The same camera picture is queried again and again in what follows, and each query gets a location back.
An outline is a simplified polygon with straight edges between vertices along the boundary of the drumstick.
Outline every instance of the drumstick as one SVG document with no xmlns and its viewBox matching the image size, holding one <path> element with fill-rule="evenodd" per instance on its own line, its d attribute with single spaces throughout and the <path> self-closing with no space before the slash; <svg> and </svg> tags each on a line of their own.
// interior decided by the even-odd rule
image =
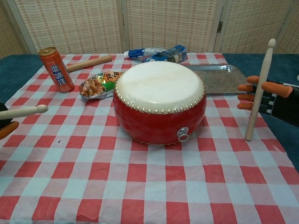
<svg viewBox="0 0 299 224">
<path fill-rule="evenodd" d="M 247 141 L 250 141 L 252 139 L 253 130 L 256 125 L 258 110 L 260 108 L 262 96 L 263 96 L 262 84 L 267 81 L 267 77 L 268 77 L 268 73 L 272 61 L 273 48 L 275 47 L 275 44 L 276 44 L 275 39 L 269 40 L 268 49 L 265 58 L 263 59 L 263 64 L 262 64 L 262 68 L 261 68 L 261 72 L 260 72 L 260 76 L 256 88 L 256 93 L 255 93 L 255 97 L 254 97 L 254 101 L 250 113 L 250 118 L 245 133 L 245 140 Z"/>
<path fill-rule="evenodd" d="M 68 72 L 72 72 L 72 71 L 76 71 L 76 70 L 79 70 L 79 69 L 91 67 L 91 66 L 94 66 L 94 65 L 97 65 L 97 64 L 110 62 L 110 61 L 112 61 L 112 56 L 107 55 L 107 56 L 91 59 L 91 60 L 88 60 L 86 62 L 70 64 L 70 65 L 66 66 L 66 69 L 67 69 Z"/>
<path fill-rule="evenodd" d="M 0 112 L 0 120 L 26 117 L 35 113 L 45 113 L 48 110 L 46 105 L 29 106 L 20 109 L 13 109 Z"/>
</svg>

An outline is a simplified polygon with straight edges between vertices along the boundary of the chip bag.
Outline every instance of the chip bag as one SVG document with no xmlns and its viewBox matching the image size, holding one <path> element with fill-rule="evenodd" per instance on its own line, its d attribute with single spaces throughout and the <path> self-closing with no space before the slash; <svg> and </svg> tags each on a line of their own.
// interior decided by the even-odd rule
<svg viewBox="0 0 299 224">
<path fill-rule="evenodd" d="M 105 99 L 113 96 L 115 83 L 122 72 L 104 72 L 85 80 L 79 86 L 79 93 L 86 99 Z"/>
</svg>

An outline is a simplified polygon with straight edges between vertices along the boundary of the metal tray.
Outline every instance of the metal tray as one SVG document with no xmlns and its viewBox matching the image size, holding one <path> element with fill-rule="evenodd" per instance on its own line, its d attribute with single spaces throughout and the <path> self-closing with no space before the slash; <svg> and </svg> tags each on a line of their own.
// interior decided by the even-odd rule
<svg viewBox="0 0 299 224">
<path fill-rule="evenodd" d="M 206 93 L 240 93 L 238 85 L 246 84 L 246 77 L 235 66 L 226 64 L 185 65 L 202 79 Z"/>
</svg>

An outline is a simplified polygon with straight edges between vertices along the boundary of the checkered tablecloth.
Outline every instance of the checkered tablecloth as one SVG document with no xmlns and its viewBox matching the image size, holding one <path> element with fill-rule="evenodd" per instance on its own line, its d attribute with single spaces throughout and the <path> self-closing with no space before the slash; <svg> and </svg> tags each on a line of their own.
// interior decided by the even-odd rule
<svg viewBox="0 0 299 224">
<path fill-rule="evenodd" d="M 98 56 L 66 55 L 64 63 Z M 215 63 L 226 63 L 222 54 L 189 53 L 182 64 Z M 89 76 L 136 64 L 117 54 L 72 72 L 76 87 L 66 94 L 42 67 L 7 102 L 49 110 L 15 119 L 18 129 L 0 140 L 0 223 L 299 222 L 299 174 L 260 115 L 253 140 L 243 139 L 249 112 L 236 108 L 236 95 L 208 96 L 201 127 L 165 147 L 132 141 L 112 98 L 79 96 Z"/>
</svg>

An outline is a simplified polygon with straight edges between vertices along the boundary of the white drumhead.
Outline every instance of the white drumhead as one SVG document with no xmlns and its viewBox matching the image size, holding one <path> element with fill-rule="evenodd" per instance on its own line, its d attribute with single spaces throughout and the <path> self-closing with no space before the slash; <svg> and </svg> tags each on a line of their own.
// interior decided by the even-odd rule
<svg viewBox="0 0 299 224">
<path fill-rule="evenodd" d="M 159 61 L 130 68 L 118 79 L 116 88 L 127 105 L 159 113 L 192 107 L 204 91 L 195 72 L 177 63 Z"/>
</svg>

